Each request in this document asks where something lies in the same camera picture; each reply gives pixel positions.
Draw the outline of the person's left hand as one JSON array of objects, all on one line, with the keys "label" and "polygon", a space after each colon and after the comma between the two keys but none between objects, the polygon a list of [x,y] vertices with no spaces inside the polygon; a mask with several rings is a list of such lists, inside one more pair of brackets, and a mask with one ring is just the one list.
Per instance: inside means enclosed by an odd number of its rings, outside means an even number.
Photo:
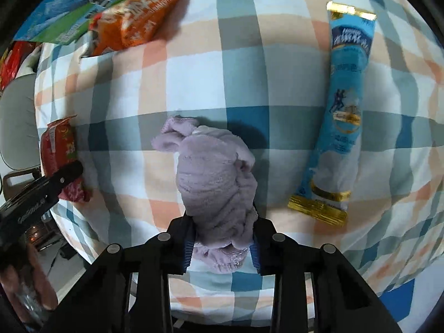
[{"label": "person's left hand", "polygon": [[1,286],[18,318],[30,332],[37,332],[58,306],[58,298],[35,247],[17,243],[1,266]]}]

